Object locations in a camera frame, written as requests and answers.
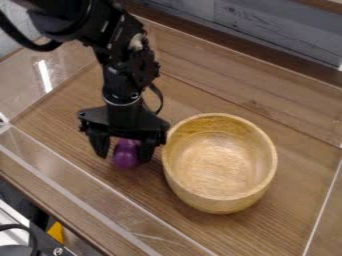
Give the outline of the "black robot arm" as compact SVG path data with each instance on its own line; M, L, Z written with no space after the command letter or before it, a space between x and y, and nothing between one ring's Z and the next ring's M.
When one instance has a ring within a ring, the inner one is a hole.
M37 31L49 41L37 44L0 10L0 29L22 47L49 52L65 42L90 48L101 67L104 105L77 112L80 131L96 155L128 158L142 164L166 142L169 123L150 109L142 92L160 90L153 80L160 64L142 23L114 0L11 0L27 13Z

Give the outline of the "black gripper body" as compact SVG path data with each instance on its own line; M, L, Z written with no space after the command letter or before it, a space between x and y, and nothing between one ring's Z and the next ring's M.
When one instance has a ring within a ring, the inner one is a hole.
M104 106L81 109L77 113L80 131L89 128L106 131L110 137L144 140L152 137L157 145L165 143L169 123L161 119L138 99L126 105L106 103Z

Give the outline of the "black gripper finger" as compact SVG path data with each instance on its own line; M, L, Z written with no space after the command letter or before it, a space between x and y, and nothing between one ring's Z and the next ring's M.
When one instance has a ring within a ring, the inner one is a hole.
M146 163L150 161L156 147L157 141L154 138L148 137L140 141L137 150L137 158L140 163Z
M110 144L109 133L106 131L89 128L86 136L96 155L105 158Z

